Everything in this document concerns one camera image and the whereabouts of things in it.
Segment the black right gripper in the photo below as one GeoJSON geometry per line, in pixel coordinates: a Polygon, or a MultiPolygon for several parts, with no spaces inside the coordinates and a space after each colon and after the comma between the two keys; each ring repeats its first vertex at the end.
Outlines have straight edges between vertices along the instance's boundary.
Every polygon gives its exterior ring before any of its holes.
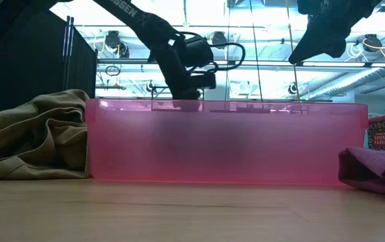
{"type": "Polygon", "coordinates": [[[297,64],[320,54],[339,58],[346,49],[352,27],[369,17],[382,0],[297,0],[298,11],[310,15],[307,29],[288,61],[297,64]],[[320,15],[329,15],[328,22],[320,15]]]}

